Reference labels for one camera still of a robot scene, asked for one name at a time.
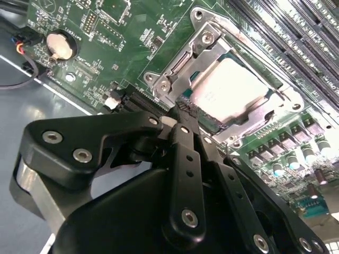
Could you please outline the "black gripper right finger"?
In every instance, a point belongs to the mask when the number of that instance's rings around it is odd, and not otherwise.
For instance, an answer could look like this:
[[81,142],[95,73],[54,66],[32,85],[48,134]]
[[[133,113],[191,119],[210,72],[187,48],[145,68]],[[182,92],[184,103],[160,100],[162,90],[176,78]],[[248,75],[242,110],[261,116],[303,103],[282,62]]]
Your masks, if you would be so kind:
[[232,253],[328,253],[322,240],[259,176],[235,156],[222,157],[199,130],[194,107],[182,105],[182,123],[194,133],[203,171],[229,210],[221,213]]

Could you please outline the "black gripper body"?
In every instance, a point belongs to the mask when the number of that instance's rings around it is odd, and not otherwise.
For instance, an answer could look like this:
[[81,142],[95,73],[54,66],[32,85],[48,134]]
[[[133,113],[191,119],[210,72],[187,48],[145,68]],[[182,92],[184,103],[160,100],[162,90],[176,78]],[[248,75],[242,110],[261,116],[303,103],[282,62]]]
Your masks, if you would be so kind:
[[[73,212],[53,253],[178,253],[164,237],[169,174],[146,171]],[[245,253],[221,195],[204,187],[207,233],[192,253]]]

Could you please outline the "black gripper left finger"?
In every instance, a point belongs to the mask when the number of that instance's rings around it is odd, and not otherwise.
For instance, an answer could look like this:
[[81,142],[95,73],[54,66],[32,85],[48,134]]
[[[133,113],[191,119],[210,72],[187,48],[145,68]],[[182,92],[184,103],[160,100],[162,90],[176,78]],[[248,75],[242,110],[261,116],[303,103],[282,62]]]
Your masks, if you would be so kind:
[[103,167],[149,161],[169,174],[168,215],[162,225],[173,246],[197,246],[206,236],[200,155],[194,133],[173,108],[149,112],[40,120],[23,132],[11,184],[14,197],[39,212],[56,236],[66,219],[96,199],[91,185]]

